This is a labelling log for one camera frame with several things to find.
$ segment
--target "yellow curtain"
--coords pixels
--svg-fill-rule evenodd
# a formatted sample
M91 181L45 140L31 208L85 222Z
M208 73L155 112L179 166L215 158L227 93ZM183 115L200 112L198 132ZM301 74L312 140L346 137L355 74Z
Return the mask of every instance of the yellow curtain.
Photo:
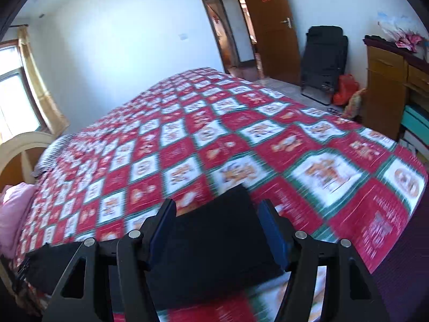
M36 101L48 129L54 136L59 136L70 123L59 111L57 104L55 104L40 76L29 44L27 27L18 28L18 41L25 75L27 76L34 100Z

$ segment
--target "red bag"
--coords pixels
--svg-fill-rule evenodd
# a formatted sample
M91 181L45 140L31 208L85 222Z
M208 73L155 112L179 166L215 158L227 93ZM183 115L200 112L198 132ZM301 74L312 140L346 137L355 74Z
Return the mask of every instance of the red bag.
M334 94L332 102L335 105L346 105L351 96L359 90L359 83L353 75L341 75L338 80L338 92Z

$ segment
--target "bedspread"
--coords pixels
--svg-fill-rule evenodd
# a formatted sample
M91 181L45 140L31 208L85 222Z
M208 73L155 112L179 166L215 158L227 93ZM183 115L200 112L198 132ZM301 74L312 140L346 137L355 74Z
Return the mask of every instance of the bedspread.
M254 202L269 198L297 230L350 239L372 272L404 230L427 174L371 129L210 68L190 70L71 141L40 182L14 264L46 242L121 237L167 197L180 215L239 183ZM270 321L282 292L284 285L257 289L160 316Z

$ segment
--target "cream curved headboard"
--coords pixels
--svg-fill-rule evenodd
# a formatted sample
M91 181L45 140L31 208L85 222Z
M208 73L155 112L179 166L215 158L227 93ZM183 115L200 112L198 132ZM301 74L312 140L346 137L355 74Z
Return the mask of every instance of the cream curved headboard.
M0 145L0 192L5 185L34 184L31 175L43 151L55 140L43 132L19 134Z

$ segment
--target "metal pin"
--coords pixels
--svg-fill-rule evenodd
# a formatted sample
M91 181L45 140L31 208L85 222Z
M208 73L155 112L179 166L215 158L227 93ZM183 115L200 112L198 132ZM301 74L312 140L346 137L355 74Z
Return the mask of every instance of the metal pin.
M87 247L91 247L93 244L95 243L95 240L91 237L91 238L87 238L83 244Z
M346 238L343 238L343 239L340 241L340 243L341 243L341 245L342 245L343 247L346 247L346 248L349 248L349 247L351 246L351 242L350 242L350 240L348 240L348 239L346 239Z
M138 230L131 230L128 234L129 237L131 238L137 238L140 236L140 231Z
M305 231L301 231L301 230L295 232L295 236L300 240L304 240L305 238L307 238L307 234L305 233Z

